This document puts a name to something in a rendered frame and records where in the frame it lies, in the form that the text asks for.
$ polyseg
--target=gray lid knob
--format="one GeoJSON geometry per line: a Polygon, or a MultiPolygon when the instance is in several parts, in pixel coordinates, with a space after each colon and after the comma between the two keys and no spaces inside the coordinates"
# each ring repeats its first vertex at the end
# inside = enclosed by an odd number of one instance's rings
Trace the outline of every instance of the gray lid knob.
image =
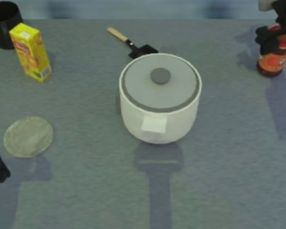
{"type": "Polygon", "coordinates": [[[170,81],[171,73],[165,68],[156,68],[151,72],[151,79],[156,84],[165,84],[170,81]]]}

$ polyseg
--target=wooden handle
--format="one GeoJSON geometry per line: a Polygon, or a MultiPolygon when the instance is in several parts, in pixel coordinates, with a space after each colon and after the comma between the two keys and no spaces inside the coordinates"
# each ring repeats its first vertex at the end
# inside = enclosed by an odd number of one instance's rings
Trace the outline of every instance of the wooden handle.
{"type": "Polygon", "coordinates": [[[125,42],[128,40],[127,37],[125,37],[123,34],[121,34],[119,31],[115,30],[114,28],[109,27],[107,29],[107,31],[109,33],[111,33],[112,35],[116,36],[117,38],[119,38],[121,41],[125,42]]]}

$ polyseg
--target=green lid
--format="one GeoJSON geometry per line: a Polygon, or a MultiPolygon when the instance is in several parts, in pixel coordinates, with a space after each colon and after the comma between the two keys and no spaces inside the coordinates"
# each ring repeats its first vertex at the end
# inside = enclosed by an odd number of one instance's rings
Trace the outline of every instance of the green lid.
{"type": "Polygon", "coordinates": [[[172,112],[189,105],[199,91],[194,69],[173,55],[136,59],[122,76],[122,88],[136,106],[151,112],[172,112]]]}

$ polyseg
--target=yellow carton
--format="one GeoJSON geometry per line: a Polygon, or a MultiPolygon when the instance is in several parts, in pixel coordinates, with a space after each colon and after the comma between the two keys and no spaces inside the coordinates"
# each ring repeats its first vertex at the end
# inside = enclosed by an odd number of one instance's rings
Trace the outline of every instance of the yellow carton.
{"type": "Polygon", "coordinates": [[[52,70],[40,31],[20,23],[10,36],[25,73],[43,83],[52,70]]]}

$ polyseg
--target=black mug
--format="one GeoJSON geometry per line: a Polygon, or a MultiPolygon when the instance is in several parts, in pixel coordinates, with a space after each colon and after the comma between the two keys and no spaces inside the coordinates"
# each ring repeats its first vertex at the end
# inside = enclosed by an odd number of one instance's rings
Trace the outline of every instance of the black mug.
{"type": "Polygon", "coordinates": [[[0,48],[14,49],[10,30],[23,23],[18,6],[11,1],[0,1],[0,48]]]}

